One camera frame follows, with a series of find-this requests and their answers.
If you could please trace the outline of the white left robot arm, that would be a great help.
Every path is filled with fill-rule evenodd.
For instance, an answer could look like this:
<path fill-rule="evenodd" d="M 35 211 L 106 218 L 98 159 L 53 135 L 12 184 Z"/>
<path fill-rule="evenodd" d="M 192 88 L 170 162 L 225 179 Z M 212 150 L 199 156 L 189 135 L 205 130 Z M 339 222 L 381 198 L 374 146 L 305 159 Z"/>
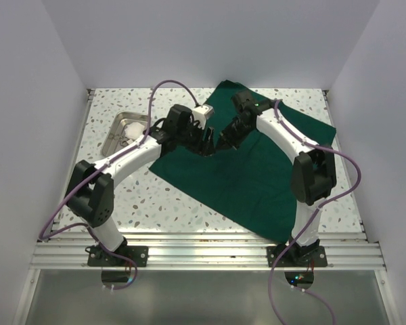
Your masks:
<path fill-rule="evenodd" d="M 206 125 L 213 114 L 209 105 L 175 104 L 131 145 L 95 163 L 82 160 L 76 164 L 66 190 L 66 206 L 86 222 L 105 248 L 103 257 L 109 264 L 121 265 L 127 258 L 125 239 L 112 220 L 116 186 L 177 147 L 200 156 L 214 154 L 214 130 Z"/>

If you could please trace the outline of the stainless steel instrument tray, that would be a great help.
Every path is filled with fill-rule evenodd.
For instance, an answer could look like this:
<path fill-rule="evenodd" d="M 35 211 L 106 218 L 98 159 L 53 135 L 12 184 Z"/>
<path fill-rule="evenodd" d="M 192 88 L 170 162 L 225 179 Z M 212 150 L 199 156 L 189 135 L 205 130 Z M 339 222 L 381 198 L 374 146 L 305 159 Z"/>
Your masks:
<path fill-rule="evenodd" d="M 110 127 L 106 140 L 101 149 L 102 156 L 127 147 L 143 134 L 148 125 L 148 115 L 136 112 L 119 112 Z"/>

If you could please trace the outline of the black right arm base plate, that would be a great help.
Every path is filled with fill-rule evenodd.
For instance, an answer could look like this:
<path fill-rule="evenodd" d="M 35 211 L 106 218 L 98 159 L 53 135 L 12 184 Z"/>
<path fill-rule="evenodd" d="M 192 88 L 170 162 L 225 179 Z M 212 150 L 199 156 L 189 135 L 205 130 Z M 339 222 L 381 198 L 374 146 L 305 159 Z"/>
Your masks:
<path fill-rule="evenodd" d="M 278 244 L 266 247 L 268 266 L 272 267 L 275 260 L 287 246 Z M 297 243 L 290 248 L 281 259 L 275 264 L 276 267 L 327 267 L 328 261 L 325 249 L 317 241 L 308 246 L 301 246 Z"/>

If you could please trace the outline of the green surgical drape cloth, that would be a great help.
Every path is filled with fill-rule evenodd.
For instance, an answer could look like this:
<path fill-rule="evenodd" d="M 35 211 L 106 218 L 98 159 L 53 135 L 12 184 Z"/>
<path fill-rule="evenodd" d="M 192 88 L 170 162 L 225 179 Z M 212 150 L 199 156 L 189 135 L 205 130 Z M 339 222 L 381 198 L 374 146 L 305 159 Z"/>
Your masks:
<path fill-rule="evenodd" d="M 203 157 L 182 146 L 150 171 L 178 190 L 255 234 L 289 239 L 296 214 L 292 163 L 267 136 L 253 131 L 237 150 Z"/>

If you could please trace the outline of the steel hemostat forceps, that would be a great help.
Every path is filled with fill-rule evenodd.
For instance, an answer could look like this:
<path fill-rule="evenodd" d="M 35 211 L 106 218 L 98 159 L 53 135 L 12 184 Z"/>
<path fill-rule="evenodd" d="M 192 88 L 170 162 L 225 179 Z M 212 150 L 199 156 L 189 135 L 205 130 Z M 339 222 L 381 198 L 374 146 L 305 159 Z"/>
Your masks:
<path fill-rule="evenodd" d="M 108 139 L 110 140 L 111 146 L 127 146 L 129 141 L 128 137 L 118 133 L 110 133 Z"/>

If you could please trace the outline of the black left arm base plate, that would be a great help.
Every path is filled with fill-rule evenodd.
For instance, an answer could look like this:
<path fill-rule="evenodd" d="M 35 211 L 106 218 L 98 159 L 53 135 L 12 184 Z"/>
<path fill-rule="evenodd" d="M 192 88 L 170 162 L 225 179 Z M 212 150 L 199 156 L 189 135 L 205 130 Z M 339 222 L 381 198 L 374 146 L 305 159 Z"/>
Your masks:
<path fill-rule="evenodd" d="M 89 267 L 129 267 L 129 259 L 137 267 L 145 267 L 149 257 L 148 251 L 147 246 L 121 246 L 113 253 L 107 253 L 100 245 L 85 248 L 85 252 L 89 254 Z"/>

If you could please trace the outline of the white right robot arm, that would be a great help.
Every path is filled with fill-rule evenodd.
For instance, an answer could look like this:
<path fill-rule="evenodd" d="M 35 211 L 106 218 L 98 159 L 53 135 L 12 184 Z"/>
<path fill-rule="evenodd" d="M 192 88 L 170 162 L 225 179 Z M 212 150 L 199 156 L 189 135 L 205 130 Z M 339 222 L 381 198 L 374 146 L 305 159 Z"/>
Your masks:
<path fill-rule="evenodd" d="M 336 185 L 332 147 L 319 149 L 317 142 L 288 122 L 279 109 L 280 100 L 258 101 L 250 91 L 244 90 L 234 94 L 231 101 L 238 114 L 220 132 L 216 149 L 237 149 L 257 130 L 289 158 L 292 163 L 290 189 L 296 199 L 295 222 L 288 245 L 277 245 L 274 255 L 280 261 L 305 266 L 319 255 L 321 211 L 318 205 Z"/>

